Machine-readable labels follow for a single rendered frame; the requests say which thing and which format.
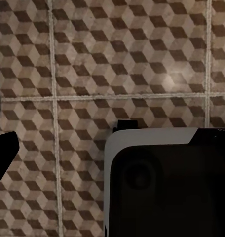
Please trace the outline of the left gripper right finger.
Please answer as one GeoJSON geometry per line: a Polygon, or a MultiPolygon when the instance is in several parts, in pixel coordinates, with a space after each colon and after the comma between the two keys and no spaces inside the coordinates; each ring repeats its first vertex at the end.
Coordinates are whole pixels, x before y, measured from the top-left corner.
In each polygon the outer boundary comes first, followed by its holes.
{"type": "Polygon", "coordinates": [[[216,140],[215,146],[217,152],[220,154],[221,158],[225,162],[225,132],[220,131],[216,140]]]}

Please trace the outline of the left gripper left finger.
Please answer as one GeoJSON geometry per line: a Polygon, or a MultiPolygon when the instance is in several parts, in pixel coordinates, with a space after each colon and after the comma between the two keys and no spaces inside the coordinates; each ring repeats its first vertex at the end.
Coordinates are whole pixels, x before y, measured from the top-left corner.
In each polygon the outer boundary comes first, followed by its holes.
{"type": "Polygon", "coordinates": [[[20,150],[16,132],[0,135],[0,180],[20,150]]]}

